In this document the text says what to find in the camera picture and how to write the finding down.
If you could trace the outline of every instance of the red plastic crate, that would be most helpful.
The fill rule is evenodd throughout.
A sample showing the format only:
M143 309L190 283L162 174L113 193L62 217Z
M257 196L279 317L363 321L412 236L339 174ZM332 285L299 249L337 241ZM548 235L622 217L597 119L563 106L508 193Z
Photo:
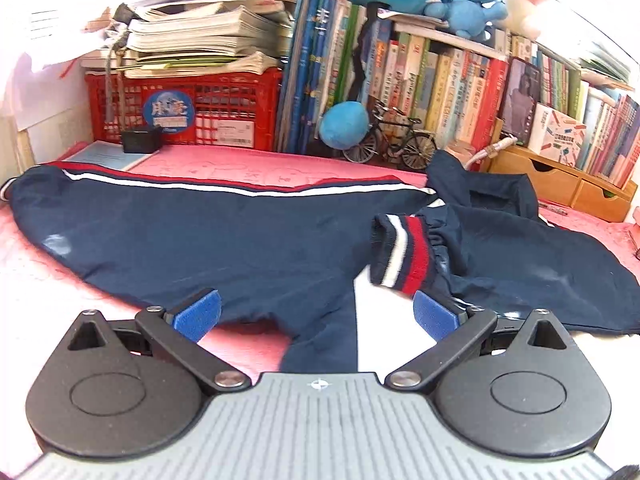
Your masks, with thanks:
M157 91L173 90L193 101L193 124L182 132L163 136L167 144L220 144L273 151L273 132L282 71L270 68L262 75L235 72L221 75L153 79L124 78L124 127L120 125L118 83L112 75L114 120L105 121L105 78L86 74L95 140L120 142L120 130L145 124L143 105ZM247 131L247 135L234 132Z

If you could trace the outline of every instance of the small black cube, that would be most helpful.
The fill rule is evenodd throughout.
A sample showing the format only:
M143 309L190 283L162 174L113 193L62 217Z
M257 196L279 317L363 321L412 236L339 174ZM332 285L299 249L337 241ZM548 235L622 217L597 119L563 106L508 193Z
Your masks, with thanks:
M120 133L125 153L153 153L162 146L160 126L134 126Z

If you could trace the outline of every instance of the drawer handle cutout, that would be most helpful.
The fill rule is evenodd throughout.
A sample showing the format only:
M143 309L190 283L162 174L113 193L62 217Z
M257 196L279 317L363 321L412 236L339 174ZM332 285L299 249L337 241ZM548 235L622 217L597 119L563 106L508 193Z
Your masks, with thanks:
M533 164L534 170L539 171L540 173L546 173L547 171L555 169L553 166L548 166L547 164L545 164L544 162L540 162L539 160L531 159L531 163Z

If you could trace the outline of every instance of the bicycle wheel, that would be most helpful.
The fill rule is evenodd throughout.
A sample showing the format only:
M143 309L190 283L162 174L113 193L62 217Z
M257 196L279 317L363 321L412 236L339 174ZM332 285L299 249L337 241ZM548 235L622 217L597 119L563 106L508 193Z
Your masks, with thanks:
M349 162L364 164L369 162L378 152L378 139L375 135L367 134L360 144L356 144L348 150L342 150L342 155Z
M410 170L424 170L431 162L431 157L436 150L436 143L431 134L415 133L407 141L402 149L400 158L402 163Z

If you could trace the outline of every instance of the wooden drawer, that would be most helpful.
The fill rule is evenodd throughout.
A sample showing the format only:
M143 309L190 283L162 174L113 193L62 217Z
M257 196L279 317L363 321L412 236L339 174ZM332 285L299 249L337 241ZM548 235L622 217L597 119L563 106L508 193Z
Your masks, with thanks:
M491 163L489 173L527 174L538 198L562 205L571 205L580 178L526 156L500 152Z
M576 211L597 216L607 222L624 222L631 202L620 196L606 197L601 187L583 180L578 186L571 207Z

